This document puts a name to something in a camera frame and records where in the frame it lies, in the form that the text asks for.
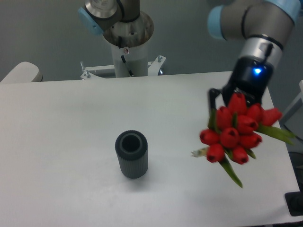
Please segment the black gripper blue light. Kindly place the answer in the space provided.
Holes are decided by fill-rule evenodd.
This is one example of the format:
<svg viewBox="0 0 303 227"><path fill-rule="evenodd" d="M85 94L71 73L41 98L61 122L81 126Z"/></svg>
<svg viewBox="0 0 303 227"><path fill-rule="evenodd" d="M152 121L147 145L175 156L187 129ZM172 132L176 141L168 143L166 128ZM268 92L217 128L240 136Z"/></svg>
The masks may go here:
<svg viewBox="0 0 303 227"><path fill-rule="evenodd" d="M274 67L268 62L252 57L238 59L228 83L221 89L208 90L209 115L216 109L216 99L221 94L226 105L235 92L243 93L247 100L247 106L262 103L262 97L273 75Z"/></svg>

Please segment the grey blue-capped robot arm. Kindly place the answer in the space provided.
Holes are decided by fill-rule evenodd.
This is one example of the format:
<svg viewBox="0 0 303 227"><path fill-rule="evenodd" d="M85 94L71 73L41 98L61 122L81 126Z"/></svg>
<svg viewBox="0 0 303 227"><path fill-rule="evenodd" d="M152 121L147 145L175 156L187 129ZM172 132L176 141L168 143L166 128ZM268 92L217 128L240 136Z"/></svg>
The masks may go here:
<svg viewBox="0 0 303 227"><path fill-rule="evenodd" d="M235 0L211 10L207 19L209 34L220 40L243 38L245 44L227 84L208 91L210 111L216 108L219 95L225 105L233 93L244 94L247 106L262 103L302 11L301 0Z"/></svg>

